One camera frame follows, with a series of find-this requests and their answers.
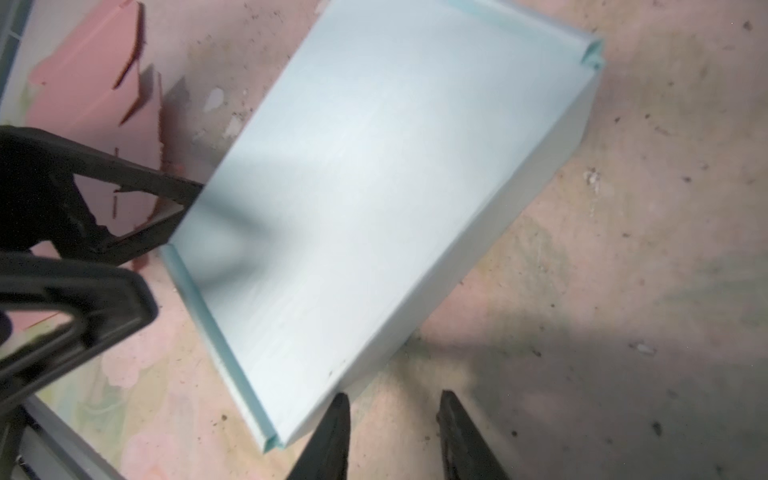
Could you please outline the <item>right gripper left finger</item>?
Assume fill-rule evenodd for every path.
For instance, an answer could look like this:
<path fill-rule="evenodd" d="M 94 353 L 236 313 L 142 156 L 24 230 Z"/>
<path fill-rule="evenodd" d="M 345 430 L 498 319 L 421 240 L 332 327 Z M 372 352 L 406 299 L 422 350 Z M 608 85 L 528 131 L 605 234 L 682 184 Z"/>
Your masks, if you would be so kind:
<path fill-rule="evenodd" d="M 350 436 L 349 397 L 338 393 L 286 479 L 346 480 Z"/>

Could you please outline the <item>light blue paper box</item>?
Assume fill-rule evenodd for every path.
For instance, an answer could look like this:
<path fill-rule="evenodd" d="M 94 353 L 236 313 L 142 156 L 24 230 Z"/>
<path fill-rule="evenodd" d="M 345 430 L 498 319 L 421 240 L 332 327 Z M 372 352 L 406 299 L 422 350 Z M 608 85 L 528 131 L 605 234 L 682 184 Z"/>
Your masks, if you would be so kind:
<path fill-rule="evenodd" d="M 602 40 L 333 1 L 161 250 L 262 451 L 356 395 L 572 156 Z"/>

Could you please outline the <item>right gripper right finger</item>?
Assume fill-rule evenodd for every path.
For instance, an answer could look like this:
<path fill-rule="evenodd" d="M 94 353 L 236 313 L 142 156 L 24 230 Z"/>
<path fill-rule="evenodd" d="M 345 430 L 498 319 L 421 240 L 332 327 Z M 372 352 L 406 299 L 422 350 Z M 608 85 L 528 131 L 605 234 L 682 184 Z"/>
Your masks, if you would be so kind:
<path fill-rule="evenodd" d="M 445 479 L 510 479 L 453 391 L 442 391 L 436 419 Z"/>

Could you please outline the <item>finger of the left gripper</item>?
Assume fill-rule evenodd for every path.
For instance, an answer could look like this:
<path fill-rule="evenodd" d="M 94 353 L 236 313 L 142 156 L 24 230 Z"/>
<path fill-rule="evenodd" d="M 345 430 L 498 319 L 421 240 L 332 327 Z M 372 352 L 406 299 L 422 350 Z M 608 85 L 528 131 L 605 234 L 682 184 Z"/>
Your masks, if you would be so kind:
<path fill-rule="evenodd" d="M 1 411 L 150 325 L 137 273 L 100 263 L 1 255 Z"/>
<path fill-rule="evenodd" d="M 168 199 L 181 210 L 115 236 L 98 224 L 77 176 L 115 184 L 121 193 Z M 1 129 L 1 248 L 29 252 L 43 241 L 65 259 L 119 266 L 165 244 L 202 184 L 136 165 L 36 128 Z"/>

